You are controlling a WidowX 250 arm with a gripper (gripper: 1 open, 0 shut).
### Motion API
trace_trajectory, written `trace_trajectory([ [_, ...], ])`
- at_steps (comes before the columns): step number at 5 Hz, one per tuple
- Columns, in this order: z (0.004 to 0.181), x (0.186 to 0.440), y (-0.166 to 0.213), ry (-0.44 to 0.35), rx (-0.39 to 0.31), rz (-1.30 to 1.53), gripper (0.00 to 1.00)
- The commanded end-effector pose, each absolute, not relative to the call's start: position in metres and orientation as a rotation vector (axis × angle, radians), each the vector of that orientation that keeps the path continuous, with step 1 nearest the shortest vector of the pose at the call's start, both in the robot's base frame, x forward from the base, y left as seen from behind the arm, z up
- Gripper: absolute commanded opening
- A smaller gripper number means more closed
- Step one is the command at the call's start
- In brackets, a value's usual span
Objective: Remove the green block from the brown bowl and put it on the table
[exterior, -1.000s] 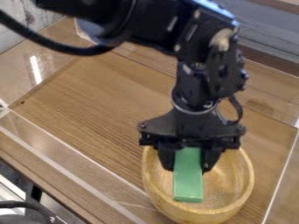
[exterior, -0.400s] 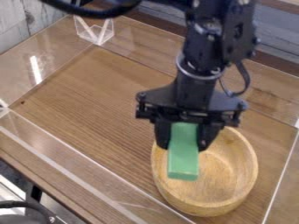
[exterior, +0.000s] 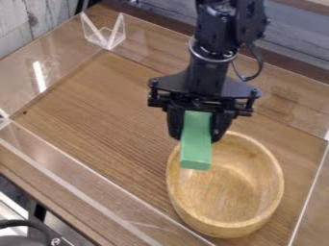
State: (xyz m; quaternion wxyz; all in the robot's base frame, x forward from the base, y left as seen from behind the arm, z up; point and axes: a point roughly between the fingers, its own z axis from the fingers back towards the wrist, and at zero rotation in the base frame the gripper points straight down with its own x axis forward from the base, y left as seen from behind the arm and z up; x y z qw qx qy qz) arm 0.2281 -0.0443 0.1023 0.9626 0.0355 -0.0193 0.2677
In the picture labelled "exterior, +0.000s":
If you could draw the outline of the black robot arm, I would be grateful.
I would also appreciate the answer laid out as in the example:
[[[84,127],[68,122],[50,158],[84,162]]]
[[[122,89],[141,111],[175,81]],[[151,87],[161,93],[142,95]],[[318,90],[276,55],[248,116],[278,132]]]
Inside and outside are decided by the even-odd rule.
[[[227,75],[237,68],[234,59],[246,47],[258,63],[264,62],[254,42],[269,25],[265,0],[195,0],[197,25],[187,50],[186,69],[149,80],[149,105],[167,113],[169,135],[179,140],[186,114],[210,115],[206,133],[219,141],[233,120],[250,116],[261,90],[248,82],[256,75]]]

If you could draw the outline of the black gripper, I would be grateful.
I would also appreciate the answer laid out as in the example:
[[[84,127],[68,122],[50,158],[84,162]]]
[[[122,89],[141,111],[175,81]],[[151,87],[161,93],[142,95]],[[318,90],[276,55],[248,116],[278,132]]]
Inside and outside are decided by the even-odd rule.
[[[252,76],[241,74],[234,64],[237,50],[217,54],[191,44],[187,68],[149,80],[149,106],[167,112],[169,134],[173,139],[181,139],[185,111],[213,113],[213,142],[221,141],[236,117],[252,116],[253,104],[262,92],[248,82],[262,71],[262,57],[254,44],[246,47],[258,63],[258,70]]]

